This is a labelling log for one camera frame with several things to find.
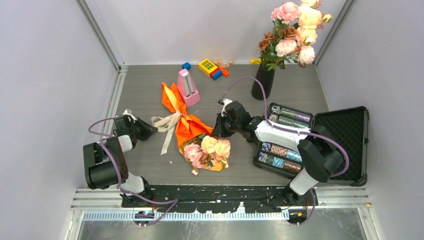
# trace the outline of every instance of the vase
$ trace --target vase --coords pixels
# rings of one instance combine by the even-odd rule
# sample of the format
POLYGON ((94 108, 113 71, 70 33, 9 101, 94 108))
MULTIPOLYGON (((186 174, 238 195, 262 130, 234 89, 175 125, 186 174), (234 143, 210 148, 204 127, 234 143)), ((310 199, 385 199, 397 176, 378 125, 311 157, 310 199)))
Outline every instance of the vase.
MULTIPOLYGON (((256 79, 262 84, 263 89, 265 90, 265 98, 267 99, 271 94, 271 89, 273 88, 275 68, 272 70, 266 70, 259 65, 259 68, 256 72, 256 79)), ((252 96, 257 100, 264 100, 264 95, 262 94, 261 86, 255 81, 251 90, 252 96)))

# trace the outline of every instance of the beige ribbon bow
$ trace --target beige ribbon bow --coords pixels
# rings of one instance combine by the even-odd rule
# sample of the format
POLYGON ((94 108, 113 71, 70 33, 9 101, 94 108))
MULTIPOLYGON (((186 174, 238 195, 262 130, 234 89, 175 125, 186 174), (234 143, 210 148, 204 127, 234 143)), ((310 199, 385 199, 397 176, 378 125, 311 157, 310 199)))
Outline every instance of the beige ribbon bow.
POLYGON ((181 114, 181 112, 176 111, 176 113, 171 114, 165 118, 159 116, 154 116, 151 118, 151 124, 153 125, 153 127, 157 128, 158 132, 167 132, 160 155, 164 155, 167 153, 168 147, 171 142, 172 134, 175 130, 175 126, 177 125, 181 116, 185 116, 185 114, 181 114))

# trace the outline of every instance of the pink metronome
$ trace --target pink metronome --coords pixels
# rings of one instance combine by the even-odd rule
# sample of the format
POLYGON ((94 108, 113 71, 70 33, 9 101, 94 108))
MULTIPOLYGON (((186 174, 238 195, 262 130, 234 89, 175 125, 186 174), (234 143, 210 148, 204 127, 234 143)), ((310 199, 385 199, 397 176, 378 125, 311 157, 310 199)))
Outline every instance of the pink metronome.
POLYGON ((193 106, 200 101, 199 91, 187 69, 179 71, 176 86, 187 107, 193 106))

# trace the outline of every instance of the table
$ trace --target table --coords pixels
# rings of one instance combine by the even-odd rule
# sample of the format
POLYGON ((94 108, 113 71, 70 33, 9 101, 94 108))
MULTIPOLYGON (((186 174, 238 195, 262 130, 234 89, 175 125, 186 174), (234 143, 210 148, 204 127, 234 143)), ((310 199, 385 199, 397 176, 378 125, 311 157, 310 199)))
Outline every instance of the table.
MULTIPOLYGON (((229 77, 214 81, 204 74, 197 65, 192 65, 192 75, 201 100, 189 107, 188 113, 199 117, 214 127, 216 114, 222 110, 217 103, 223 92, 241 77, 254 77, 258 65, 231 65, 229 77)), ((117 108, 117 115, 125 109, 150 123, 153 116, 170 115, 162 103, 161 83, 171 86, 177 82, 180 65, 143 65, 128 68, 117 108)), ((251 96, 253 81, 243 80, 235 85, 226 98, 239 101, 251 116, 264 115, 264 102, 251 96)), ((313 114, 328 111, 320 81, 313 65, 300 68, 297 65, 277 69, 274 84, 267 104, 276 102, 288 107, 313 114)), ((175 134, 167 154, 160 155, 166 133, 157 132, 147 141, 138 141, 136 148, 125 153, 128 169, 137 176, 143 176, 150 184, 197 184, 197 185, 286 185, 290 180, 275 173, 257 168, 252 164, 256 145, 248 143, 240 134, 229 137, 231 152, 229 168, 220 172, 199 169, 197 176, 191 173, 191 165, 178 151, 175 134)))

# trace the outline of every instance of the black foam lining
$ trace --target black foam lining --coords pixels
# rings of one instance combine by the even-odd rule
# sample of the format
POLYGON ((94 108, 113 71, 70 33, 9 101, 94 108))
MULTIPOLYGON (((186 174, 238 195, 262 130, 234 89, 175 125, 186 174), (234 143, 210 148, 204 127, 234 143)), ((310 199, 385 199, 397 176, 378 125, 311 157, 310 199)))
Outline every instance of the black foam lining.
MULTIPOLYGON (((334 140, 340 144, 349 156, 347 171, 332 180, 358 182, 361 180, 364 146, 364 107, 350 108, 340 111, 319 113, 315 116, 314 125, 322 125, 331 133, 334 140)), ((341 171, 345 162, 337 169, 341 171)))

